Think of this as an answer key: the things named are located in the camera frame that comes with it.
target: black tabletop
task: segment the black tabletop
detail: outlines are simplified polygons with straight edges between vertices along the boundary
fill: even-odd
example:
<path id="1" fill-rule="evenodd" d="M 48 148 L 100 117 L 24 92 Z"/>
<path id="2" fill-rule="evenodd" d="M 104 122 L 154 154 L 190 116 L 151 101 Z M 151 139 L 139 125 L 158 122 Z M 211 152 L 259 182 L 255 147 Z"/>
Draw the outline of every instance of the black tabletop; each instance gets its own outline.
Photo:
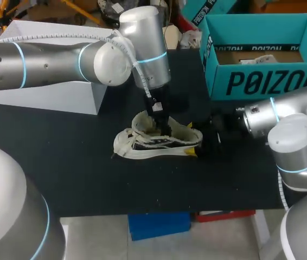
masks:
<path id="1" fill-rule="evenodd" d="M 187 124 L 212 103 L 197 51 L 169 52 L 173 94 L 186 95 Z M 10 154 L 60 217 L 144 212 L 281 208 L 277 170 L 264 140 L 236 142 L 227 156 L 112 158 L 116 134 L 144 110 L 133 81 L 108 88 L 98 115 L 0 105 L 0 148 Z"/>

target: tile floor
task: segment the tile floor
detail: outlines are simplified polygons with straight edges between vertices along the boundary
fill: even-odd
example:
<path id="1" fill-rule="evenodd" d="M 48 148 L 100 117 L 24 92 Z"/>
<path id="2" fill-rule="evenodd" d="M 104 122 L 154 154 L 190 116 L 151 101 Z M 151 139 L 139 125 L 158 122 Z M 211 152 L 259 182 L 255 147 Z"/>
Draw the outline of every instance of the tile floor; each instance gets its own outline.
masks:
<path id="1" fill-rule="evenodd" d="M 249 218 L 194 223 L 189 232 L 132 242 L 127 216 L 62 218 L 66 260 L 258 260 Z"/>

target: sneaker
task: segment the sneaker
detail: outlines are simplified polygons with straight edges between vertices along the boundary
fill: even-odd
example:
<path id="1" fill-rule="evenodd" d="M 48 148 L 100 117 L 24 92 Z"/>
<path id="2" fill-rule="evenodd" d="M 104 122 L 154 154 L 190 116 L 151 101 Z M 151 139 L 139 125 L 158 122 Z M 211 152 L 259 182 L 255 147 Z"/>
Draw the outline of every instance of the sneaker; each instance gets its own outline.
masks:
<path id="1" fill-rule="evenodd" d="M 114 153 L 128 159 L 147 159 L 160 155 L 190 155 L 189 149 L 198 146 L 203 135 L 196 129 L 181 125 L 169 118 L 171 136 L 161 136 L 155 121 L 146 111 L 137 114 L 132 128 L 120 132 L 114 140 Z"/>

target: cardboard box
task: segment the cardboard box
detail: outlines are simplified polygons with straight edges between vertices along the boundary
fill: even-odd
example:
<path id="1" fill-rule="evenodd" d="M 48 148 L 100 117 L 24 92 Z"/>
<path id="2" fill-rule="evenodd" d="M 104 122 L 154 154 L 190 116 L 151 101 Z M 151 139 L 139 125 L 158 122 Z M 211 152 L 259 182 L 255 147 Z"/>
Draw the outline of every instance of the cardboard box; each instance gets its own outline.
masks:
<path id="1" fill-rule="evenodd" d="M 182 9 L 182 15 L 199 27 L 207 14 L 227 14 L 236 0 L 189 0 Z"/>
<path id="2" fill-rule="evenodd" d="M 208 15 L 201 29 L 212 100 L 267 99 L 307 86 L 307 14 Z M 264 54 L 278 63 L 239 64 Z"/>
<path id="3" fill-rule="evenodd" d="M 253 14 L 300 14 L 307 12 L 307 0 L 251 0 Z"/>

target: cable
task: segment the cable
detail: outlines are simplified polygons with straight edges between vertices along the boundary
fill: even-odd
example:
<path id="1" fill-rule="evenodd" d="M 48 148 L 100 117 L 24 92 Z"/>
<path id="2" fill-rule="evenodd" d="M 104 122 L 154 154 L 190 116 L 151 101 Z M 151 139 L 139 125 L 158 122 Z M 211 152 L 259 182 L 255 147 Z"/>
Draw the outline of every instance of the cable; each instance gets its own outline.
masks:
<path id="1" fill-rule="evenodd" d="M 289 206 L 287 205 L 286 199 L 285 199 L 285 194 L 284 194 L 284 189 L 283 189 L 283 179 L 280 175 L 280 172 L 278 171 L 278 184 L 279 184 L 279 193 L 280 197 L 282 199 L 283 206 L 285 208 L 285 211 L 289 211 Z"/>
<path id="2" fill-rule="evenodd" d="M 117 36 L 119 36 L 122 40 L 123 40 L 123 45 L 126 47 L 127 49 L 127 54 L 129 55 L 130 59 L 131 59 L 131 62 L 133 63 L 133 66 L 137 69 L 137 72 L 140 76 L 140 79 L 142 80 L 142 84 L 143 84 L 143 87 L 144 87 L 144 90 L 145 90 L 145 93 L 147 95 L 148 98 L 152 98 L 151 94 L 150 94 L 150 91 L 149 91 L 149 88 L 148 88 L 148 84 L 146 82 L 146 78 L 144 76 L 144 73 L 138 63 L 138 61 L 136 60 L 135 58 L 135 55 L 134 53 L 132 52 L 132 49 L 128 46 L 127 42 L 126 42 L 126 39 L 123 37 L 123 35 L 119 32 L 119 30 L 116 30 L 114 29 L 114 32 Z"/>
<path id="3" fill-rule="evenodd" d="M 9 37 L 5 39 L 1 39 L 0 43 L 30 41 L 30 40 L 47 39 L 47 38 L 86 38 L 86 39 L 100 40 L 103 42 L 112 43 L 113 45 L 118 47 L 121 51 L 123 51 L 129 56 L 133 64 L 133 67 L 135 67 L 135 69 L 137 70 L 140 76 L 140 79 L 142 80 L 143 88 L 145 90 L 147 97 L 152 98 L 149 88 L 148 88 L 148 84 L 146 82 L 146 78 L 144 76 L 144 73 L 138 61 L 136 60 L 134 54 L 132 53 L 132 49 L 128 46 L 128 44 L 126 43 L 126 39 L 123 37 L 123 35 L 118 30 L 114 30 L 114 33 L 123 40 L 123 44 L 117 41 L 114 41 L 113 39 L 107 38 L 107 37 L 101 37 L 97 35 L 87 35 L 87 34 L 46 34 L 46 35 L 16 36 L 16 37 Z"/>

